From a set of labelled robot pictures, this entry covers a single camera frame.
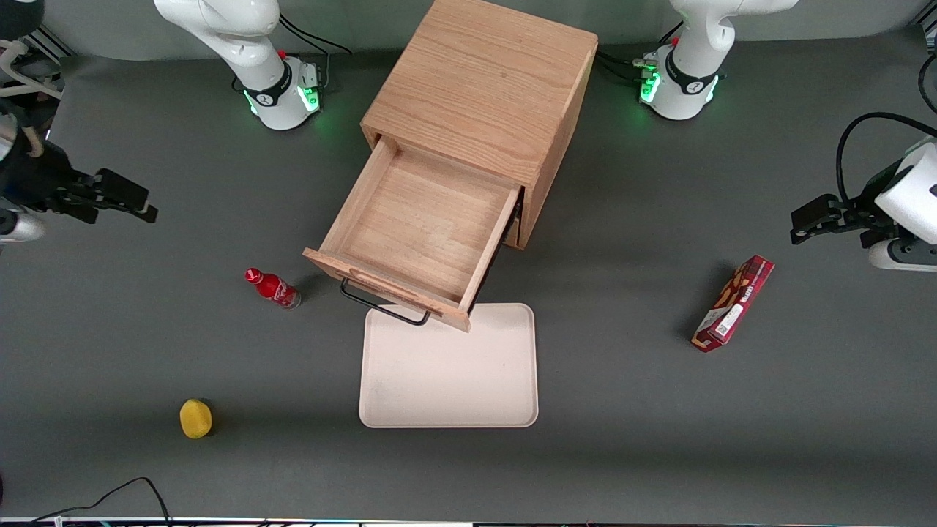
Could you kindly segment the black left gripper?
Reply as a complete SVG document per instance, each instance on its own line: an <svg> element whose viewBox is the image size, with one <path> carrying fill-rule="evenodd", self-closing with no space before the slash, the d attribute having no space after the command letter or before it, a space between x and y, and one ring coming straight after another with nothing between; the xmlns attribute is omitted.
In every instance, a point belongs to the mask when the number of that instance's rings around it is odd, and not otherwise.
<svg viewBox="0 0 937 527"><path fill-rule="evenodd" d="M876 204L877 197L892 190L908 173L910 168L900 169L900 165L889 165L867 180L860 193L850 197L841 182L841 201L846 207L845 221L867 229L860 234L863 249L869 250L880 242L886 244L901 233L899 223L893 213L886 212ZM823 194L796 208L791 213L791 243L801 244L811 237L830 233L840 227L843 208L833 194Z"/></svg>

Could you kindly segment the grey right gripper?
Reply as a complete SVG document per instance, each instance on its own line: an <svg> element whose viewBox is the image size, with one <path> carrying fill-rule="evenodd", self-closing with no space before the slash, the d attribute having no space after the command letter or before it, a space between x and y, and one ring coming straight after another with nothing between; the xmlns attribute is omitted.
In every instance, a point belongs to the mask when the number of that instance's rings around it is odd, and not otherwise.
<svg viewBox="0 0 937 527"><path fill-rule="evenodd" d="M36 212L65 214L81 223L95 224L98 210L131 214L155 223L158 209L149 201L149 190L115 171L96 172L96 207L84 203L86 173L73 168L63 149L45 143L40 157L31 157L29 143L3 143L2 196L17 206Z"/></svg>

